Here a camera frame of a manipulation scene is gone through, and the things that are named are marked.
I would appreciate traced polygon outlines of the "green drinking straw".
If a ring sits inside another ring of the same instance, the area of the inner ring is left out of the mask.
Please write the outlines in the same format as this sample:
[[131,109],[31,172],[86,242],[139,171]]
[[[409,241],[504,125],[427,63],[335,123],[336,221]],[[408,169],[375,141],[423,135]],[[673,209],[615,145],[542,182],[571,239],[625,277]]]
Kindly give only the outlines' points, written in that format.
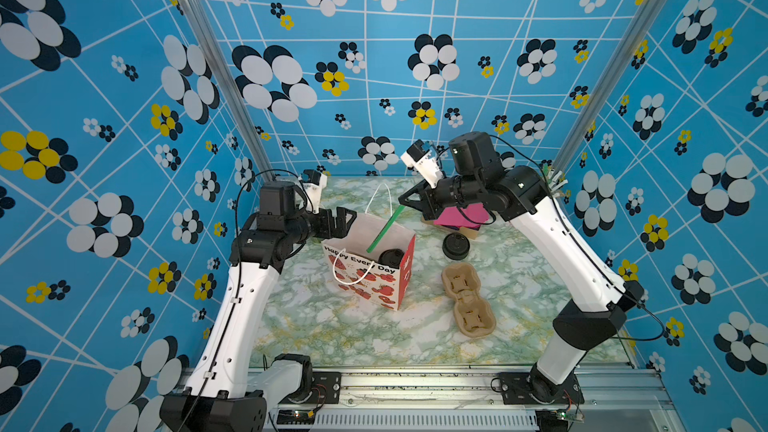
[[405,206],[404,206],[404,205],[399,205],[399,206],[398,206],[398,207],[397,207],[397,208],[396,208],[396,209],[395,209],[395,210],[392,212],[392,214],[391,214],[391,216],[389,217],[389,219],[387,220],[387,222],[386,222],[386,223],[384,224],[384,226],[381,228],[381,230],[379,231],[379,233],[378,233],[378,234],[375,236],[374,240],[373,240],[373,241],[370,243],[370,245],[369,245],[369,246],[366,248],[366,251],[367,251],[368,253],[372,253],[372,252],[373,252],[373,251],[376,249],[376,247],[378,246],[378,244],[379,244],[379,243],[382,241],[382,239],[383,239],[383,238],[386,236],[386,234],[388,233],[389,229],[390,229],[390,228],[391,228],[391,227],[392,227],[392,226],[393,226],[393,225],[396,223],[396,221],[398,220],[399,216],[402,214],[402,212],[404,211],[404,209],[405,209]]

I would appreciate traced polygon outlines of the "black coffee cup lid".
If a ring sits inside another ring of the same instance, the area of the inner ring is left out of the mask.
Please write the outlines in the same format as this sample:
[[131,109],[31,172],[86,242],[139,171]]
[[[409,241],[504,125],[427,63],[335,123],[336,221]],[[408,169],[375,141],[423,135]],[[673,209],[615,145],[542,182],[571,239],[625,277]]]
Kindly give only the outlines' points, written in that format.
[[399,269],[404,257],[405,252],[402,249],[388,249],[381,253],[378,263],[392,269]]

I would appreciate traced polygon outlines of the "red white gift bag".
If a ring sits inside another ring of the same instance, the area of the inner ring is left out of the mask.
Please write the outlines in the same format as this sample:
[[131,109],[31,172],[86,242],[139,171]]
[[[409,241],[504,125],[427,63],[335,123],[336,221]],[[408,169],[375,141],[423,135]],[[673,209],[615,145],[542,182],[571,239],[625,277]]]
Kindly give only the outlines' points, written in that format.
[[[366,209],[357,215],[346,237],[325,239],[322,247],[330,263],[332,278],[339,288],[396,311],[404,301],[411,279],[416,233],[400,224],[398,218],[376,249],[372,253],[366,251],[397,208],[391,195],[387,199],[390,211],[388,217],[380,217]],[[405,252],[399,269],[378,263],[381,253],[393,248]]]

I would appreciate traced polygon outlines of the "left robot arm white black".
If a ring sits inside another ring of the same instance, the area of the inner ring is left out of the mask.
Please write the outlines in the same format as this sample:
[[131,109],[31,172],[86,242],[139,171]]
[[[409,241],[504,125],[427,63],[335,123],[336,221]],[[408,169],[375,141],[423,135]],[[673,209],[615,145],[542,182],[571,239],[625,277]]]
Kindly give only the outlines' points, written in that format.
[[308,356],[282,354],[248,384],[250,357],[268,299],[285,263],[313,237],[344,238],[353,210],[321,207],[325,175],[307,170],[301,180],[267,181],[259,208],[233,240],[224,300],[211,336],[182,392],[163,399],[160,419],[172,431],[260,431],[286,399],[313,392]]

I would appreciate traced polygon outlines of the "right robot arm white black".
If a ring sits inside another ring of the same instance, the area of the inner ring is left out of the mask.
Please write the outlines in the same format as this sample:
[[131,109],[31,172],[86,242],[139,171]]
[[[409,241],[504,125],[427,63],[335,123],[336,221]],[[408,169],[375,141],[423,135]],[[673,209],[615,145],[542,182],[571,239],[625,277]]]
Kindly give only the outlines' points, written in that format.
[[616,339],[634,308],[643,309],[643,287],[613,272],[574,230],[537,166],[506,168],[485,132],[449,142],[455,173],[446,176],[427,145],[418,140],[401,156],[422,178],[398,201],[438,218],[450,207],[479,203],[491,217],[512,225],[539,250],[571,298],[553,321],[554,335],[528,375],[528,387],[542,403],[553,401],[585,355]]

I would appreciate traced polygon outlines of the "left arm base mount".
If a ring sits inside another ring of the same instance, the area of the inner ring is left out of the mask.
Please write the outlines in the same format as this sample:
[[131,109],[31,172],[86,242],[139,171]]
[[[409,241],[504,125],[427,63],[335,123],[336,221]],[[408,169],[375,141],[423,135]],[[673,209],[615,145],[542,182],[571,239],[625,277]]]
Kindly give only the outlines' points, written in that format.
[[315,371],[312,373],[310,388],[297,397],[286,397],[279,402],[283,405],[338,404],[342,385],[342,373],[338,371]]

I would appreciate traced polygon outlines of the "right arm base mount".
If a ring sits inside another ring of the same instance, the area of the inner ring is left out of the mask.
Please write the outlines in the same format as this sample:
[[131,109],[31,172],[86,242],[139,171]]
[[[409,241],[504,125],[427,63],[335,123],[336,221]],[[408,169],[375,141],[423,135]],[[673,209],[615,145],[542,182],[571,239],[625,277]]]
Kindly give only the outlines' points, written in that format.
[[502,372],[492,380],[505,405],[576,406],[585,402],[574,373],[562,384],[553,384],[538,372]]

